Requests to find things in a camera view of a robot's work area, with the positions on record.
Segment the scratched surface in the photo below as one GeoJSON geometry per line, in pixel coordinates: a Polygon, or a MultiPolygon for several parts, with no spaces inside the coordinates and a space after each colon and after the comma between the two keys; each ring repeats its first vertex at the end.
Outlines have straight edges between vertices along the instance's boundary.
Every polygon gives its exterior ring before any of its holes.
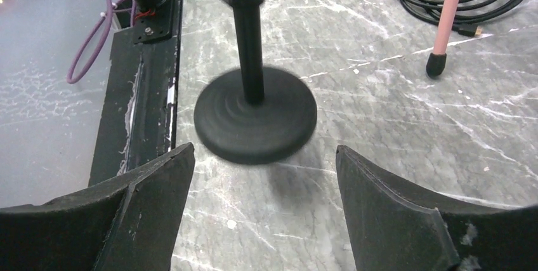
{"type": "Polygon", "coordinates": [[[196,168],[173,270],[354,270],[335,175],[337,144],[424,187],[479,204],[538,202],[538,0],[452,35],[439,81],[425,75],[435,28],[397,0],[266,0],[265,63],[303,77],[317,132],[271,166],[225,163],[200,143],[202,88],[239,64],[233,16],[185,0],[179,142],[196,168]]]}
{"type": "Polygon", "coordinates": [[[104,0],[0,5],[0,208],[43,204],[88,186],[111,37],[79,84],[65,76],[104,8],[104,0]]]}

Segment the black rubber tip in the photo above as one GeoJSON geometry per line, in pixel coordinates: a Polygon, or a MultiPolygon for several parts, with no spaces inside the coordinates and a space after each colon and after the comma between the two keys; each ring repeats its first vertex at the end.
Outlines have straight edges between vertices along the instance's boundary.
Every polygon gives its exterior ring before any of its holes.
{"type": "Polygon", "coordinates": [[[271,67],[263,67],[263,82],[265,99],[256,106],[245,101],[240,70],[202,91],[194,126],[212,153],[238,164],[268,164],[293,155],[312,137],[317,106],[306,84],[271,67]]]}
{"type": "Polygon", "coordinates": [[[435,78],[441,75],[443,73],[443,70],[445,70],[445,65],[447,63],[447,55],[437,55],[430,53],[430,57],[428,58],[428,63],[426,64],[426,73],[429,77],[435,78]]]}

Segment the marble floor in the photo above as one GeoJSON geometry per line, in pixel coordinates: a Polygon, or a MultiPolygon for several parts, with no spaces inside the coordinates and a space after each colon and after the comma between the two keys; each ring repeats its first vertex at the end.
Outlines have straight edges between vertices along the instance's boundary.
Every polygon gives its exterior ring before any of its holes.
{"type": "Polygon", "coordinates": [[[233,16],[185,0],[178,141],[195,176],[172,270],[355,270],[336,145],[426,188],[515,208],[538,202],[538,0],[453,34],[441,79],[426,77],[435,28],[397,0],[266,0],[264,61],[301,76],[318,103],[312,141],[270,166],[236,166],[199,142],[203,87],[239,65],[233,16]]]}

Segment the black metal bracket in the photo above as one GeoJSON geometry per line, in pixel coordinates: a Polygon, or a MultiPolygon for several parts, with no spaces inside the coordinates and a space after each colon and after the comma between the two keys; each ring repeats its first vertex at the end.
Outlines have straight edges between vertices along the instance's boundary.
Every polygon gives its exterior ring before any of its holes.
{"type": "Polygon", "coordinates": [[[147,16],[137,18],[133,25],[133,42],[151,44],[172,38],[175,8],[176,0],[167,0],[147,16]]]}

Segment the black panel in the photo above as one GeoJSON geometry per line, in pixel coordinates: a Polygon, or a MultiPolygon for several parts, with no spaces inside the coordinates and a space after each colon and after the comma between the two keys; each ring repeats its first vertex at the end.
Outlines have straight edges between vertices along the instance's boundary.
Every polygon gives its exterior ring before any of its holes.
{"type": "Polygon", "coordinates": [[[168,40],[135,44],[132,28],[114,35],[90,186],[120,170],[145,164],[175,146],[182,7],[183,0],[174,0],[173,35],[168,40]],[[129,107],[134,113],[128,135],[129,107]]]}

